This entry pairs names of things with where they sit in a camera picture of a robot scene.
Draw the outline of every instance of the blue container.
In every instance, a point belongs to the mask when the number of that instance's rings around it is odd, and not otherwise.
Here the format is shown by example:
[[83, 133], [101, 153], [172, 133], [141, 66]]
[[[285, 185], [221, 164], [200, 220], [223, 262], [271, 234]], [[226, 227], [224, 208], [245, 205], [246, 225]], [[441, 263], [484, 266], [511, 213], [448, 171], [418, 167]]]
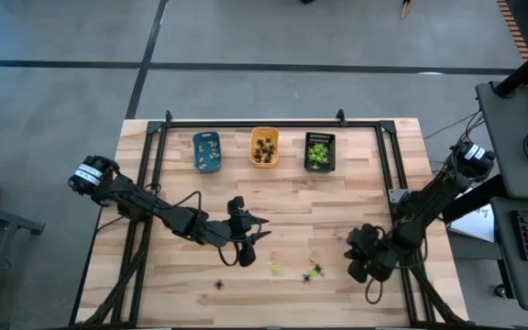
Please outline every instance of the blue container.
[[197, 133], [192, 137], [194, 144], [194, 167], [201, 173], [221, 170], [221, 142], [215, 132]]

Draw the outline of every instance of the black container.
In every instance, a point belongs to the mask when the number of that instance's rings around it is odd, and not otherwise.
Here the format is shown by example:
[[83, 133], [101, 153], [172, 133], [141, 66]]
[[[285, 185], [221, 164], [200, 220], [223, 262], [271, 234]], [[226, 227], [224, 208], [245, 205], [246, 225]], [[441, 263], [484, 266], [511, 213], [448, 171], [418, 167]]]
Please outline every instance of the black container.
[[[309, 148], [316, 144], [323, 144], [329, 148], [328, 162], [318, 163], [309, 159]], [[321, 173], [328, 173], [336, 170], [336, 135], [307, 132], [304, 144], [304, 168], [308, 171]]]

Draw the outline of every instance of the wooden tabletop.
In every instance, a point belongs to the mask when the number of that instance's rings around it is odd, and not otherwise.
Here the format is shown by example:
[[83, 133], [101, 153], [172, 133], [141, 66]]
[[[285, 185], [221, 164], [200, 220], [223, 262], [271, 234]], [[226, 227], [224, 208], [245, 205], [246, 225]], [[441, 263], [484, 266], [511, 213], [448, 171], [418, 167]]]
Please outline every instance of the wooden tabletop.
[[[147, 122], [125, 121], [115, 154], [121, 171], [134, 180]], [[407, 181], [410, 188], [421, 189], [431, 180], [432, 173], [419, 122], [411, 118], [395, 122]], [[200, 190], [203, 209], [210, 219], [223, 220], [228, 218], [227, 201], [242, 195], [252, 214], [270, 220], [264, 230], [271, 230], [272, 234], [255, 245], [258, 258], [252, 266], [226, 267], [214, 247], [198, 246], [176, 237], [155, 219], [138, 326], [409, 324], [399, 271], [395, 270], [384, 282], [380, 303], [372, 305], [364, 296], [367, 284], [357, 283], [347, 275], [349, 260], [343, 257], [348, 246], [340, 238], [346, 237], [353, 227], [363, 223], [391, 227], [373, 128], [282, 128], [280, 160], [271, 170], [252, 167], [248, 159], [249, 128], [213, 130], [221, 138], [222, 169], [200, 174], [193, 166], [192, 138], [202, 130], [169, 129], [159, 196], [173, 204]], [[303, 168], [306, 131], [335, 134], [335, 171], [311, 173]], [[388, 138], [386, 144], [396, 182]], [[150, 158], [147, 182], [153, 163]], [[196, 203], [191, 199], [185, 205], [196, 207]], [[100, 225], [116, 217], [116, 209], [105, 209]], [[77, 321], [90, 316], [116, 283], [126, 232], [127, 220], [123, 220], [97, 235]], [[456, 314], [467, 318], [445, 227], [434, 222], [427, 232], [427, 274]], [[231, 259], [233, 249], [226, 247], [225, 251]], [[303, 283], [303, 274], [314, 266], [312, 261], [323, 266], [324, 276]], [[222, 290], [215, 287], [218, 280], [225, 285]], [[370, 288], [371, 299], [376, 297], [378, 288], [378, 283]], [[416, 282], [413, 290], [420, 319], [424, 319]], [[124, 308], [128, 311], [128, 295]]]

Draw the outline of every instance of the concrete floor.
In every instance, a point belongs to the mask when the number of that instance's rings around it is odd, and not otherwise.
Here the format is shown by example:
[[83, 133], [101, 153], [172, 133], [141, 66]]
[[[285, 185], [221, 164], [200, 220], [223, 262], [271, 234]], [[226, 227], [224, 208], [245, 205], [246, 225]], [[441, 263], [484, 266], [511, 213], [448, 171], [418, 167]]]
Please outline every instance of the concrete floor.
[[[160, 0], [0, 0], [0, 60], [141, 61]], [[152, 60], [514, 68], [521, 60], [495, 0], [170, 0]], [[66, 325], [98, 208], [66, 179], [86, 155], [113, 156], [138, 70], [0, 67], [0, 207], [47, 224], [17, 236], [0, 280], [0, 324]], [[419, 117], [423, 133], [475, 112], [493, 75], [150, 70], [136, 118]], [[426, 140], [442, 160], [463, 127]], [[472, 139], [490, 147], [484, 127]], [[491, 296], [493, 261], [459, 260], [470, 318], [528, 325]]]

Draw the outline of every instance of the yellow container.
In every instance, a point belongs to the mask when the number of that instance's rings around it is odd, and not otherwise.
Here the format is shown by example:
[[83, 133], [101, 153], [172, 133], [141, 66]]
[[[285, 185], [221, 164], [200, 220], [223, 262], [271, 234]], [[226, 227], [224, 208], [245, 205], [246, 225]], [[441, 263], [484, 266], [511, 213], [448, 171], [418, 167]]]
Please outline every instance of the yellow container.
[[[263, 149], [268, 149], [273, 146], [270, 162], [264, 162], [265, 154], [262, 154]], [[261, 161], [258, 162], [257, 151], [259, 150]], [[252, 129], [252, 136], [250, 138], [249, 159], [254, 167], [259, 169], [271, 169], [276, 166], [279, 161], [279, 130], [274, 127], [254, 127]]]

